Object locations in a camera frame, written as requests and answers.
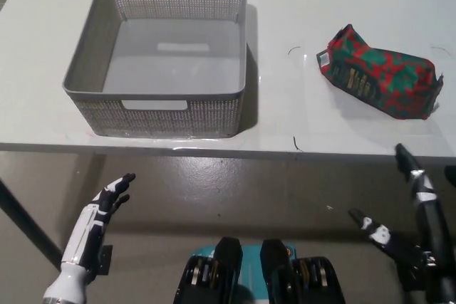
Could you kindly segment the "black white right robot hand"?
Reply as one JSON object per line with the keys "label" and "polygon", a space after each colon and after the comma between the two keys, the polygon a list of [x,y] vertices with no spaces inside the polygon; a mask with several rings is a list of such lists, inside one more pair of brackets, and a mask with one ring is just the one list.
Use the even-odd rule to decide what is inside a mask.
{"label": "black white right robot hand", "polygon": [[419,245],[375,221],[361,210],[348,211],[363,235],[394,261],[425,271],[432,281],[455,280],[455,255],[442,205],[430,177],[402,144],[395,146],[395,159],[404,175],[415,209]]}

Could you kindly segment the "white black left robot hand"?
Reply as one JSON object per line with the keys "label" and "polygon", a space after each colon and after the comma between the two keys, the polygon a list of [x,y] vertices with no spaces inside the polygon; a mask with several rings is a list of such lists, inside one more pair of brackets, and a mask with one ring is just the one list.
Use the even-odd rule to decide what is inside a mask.
{"label": "white black left robot hand", "polygon": [[129,200],[125,192],[136,178],[127,173],[109,183],[83,207],[68,240],[61,263],[80,266],[87,271],[97,268],[103,247],[105,231],[112,215]]}

